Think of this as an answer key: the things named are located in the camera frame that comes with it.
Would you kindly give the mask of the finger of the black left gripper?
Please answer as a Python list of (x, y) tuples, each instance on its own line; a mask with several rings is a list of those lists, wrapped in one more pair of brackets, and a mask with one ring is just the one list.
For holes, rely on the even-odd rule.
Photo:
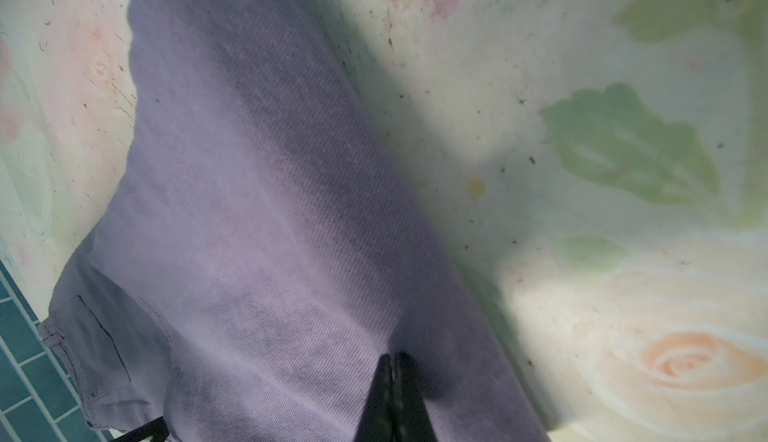
[(167, 442), (168, 438), (169, 429), (160, 417), (113, 439), (113, 442)]

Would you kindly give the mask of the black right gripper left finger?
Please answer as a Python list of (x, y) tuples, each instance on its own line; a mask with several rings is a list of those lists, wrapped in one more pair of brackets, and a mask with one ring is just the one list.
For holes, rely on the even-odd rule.
[(394, 440), (391, 410), (392, 370), (391, 356), (382, 355), (377, 362), (354, 442), (392, 442)]

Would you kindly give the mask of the purple trousers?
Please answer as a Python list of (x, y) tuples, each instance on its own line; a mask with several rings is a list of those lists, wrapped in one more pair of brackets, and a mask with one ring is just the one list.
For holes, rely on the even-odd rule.
[(441, 441), (547, 435), (303, 0), (131, 0), (126, 170), (39, 331), (87, 424), (349, 441), (406, 352)]

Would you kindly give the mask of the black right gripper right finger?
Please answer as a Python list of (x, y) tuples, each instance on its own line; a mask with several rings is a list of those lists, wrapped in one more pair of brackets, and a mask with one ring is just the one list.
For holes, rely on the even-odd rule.
[(415, 361), (400, 352), (392, 362), (393, 440), (436, 442), (437, 438), (418, 387)]

